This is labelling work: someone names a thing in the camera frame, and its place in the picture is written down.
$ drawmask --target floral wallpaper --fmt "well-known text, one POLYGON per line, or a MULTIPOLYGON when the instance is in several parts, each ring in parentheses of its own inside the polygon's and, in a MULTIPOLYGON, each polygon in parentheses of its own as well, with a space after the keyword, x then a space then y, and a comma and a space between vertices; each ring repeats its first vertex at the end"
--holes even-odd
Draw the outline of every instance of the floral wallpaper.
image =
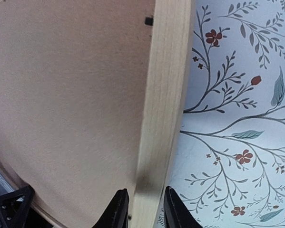
POLYGON ((197 0, 169 185, 204 228, 285 228, 285 0, 197 0))

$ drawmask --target blue-green leaf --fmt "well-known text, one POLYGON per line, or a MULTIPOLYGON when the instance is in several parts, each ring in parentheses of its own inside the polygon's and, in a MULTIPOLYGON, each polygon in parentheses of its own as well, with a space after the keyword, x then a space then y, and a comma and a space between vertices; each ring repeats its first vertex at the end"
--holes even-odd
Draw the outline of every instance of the blue-green leaf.
POLYGON ((273 211, 273 212, 269 212, 265 215, 262 215, 260 217, 260 222, 267 222, 268 220, 272 219, 273 217, 277 216, 278 214, 281 213, 281 211, 284 210, 284 209, 280 209, 280 210, 277 210, 277 211, 273 211))
POLYGON ((275 82, 274 95, 271 100, 271 105, 279 106, 284 99, 284 95, 285 95, 285 85, 283 80, 283 71, 280 66, 280 76, 275 82))
POLYGON ((233 133, 231 136, 235 137, 237 139, 255 139, 258 136, 260 136, 263 132, 257 132, 253 130, 249 130, 246 132, 240 132, 240 133, 233 133))

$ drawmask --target small red flower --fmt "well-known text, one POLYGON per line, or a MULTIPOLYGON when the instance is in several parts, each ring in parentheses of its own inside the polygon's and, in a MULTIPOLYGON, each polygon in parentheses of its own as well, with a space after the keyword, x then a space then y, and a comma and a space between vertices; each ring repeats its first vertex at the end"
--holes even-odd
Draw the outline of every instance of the small red flower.
POLYGON ((238 154, 236 156, 236 159, 239 160, 239 163, 242 165, 244 163, 249 163, 250 162, 250 158, 253 157, 252 153, 249 153, 249 150, 244 150, 243 154, 238 154))
POLYGON ((261 76, 255 76, 254 78, 251 79, 251 85, 256 86, 262 81, 261 76))
POLYGON ((241 207, 241 208, 240 207, 235 207, 231 211, 231 213, 233 214, 233 216, 244 215, 245 214, 244 210, 245 210, 245 207, 241 207))
POLYGON ((212 29, 211 32, 206 33, 206 37, 208 38, 206 40, 208 44, 213 44, 215 47, 217 47, 218 40, 223 38, 223 34, 221 32, 217 34, 216 31, 212 29))

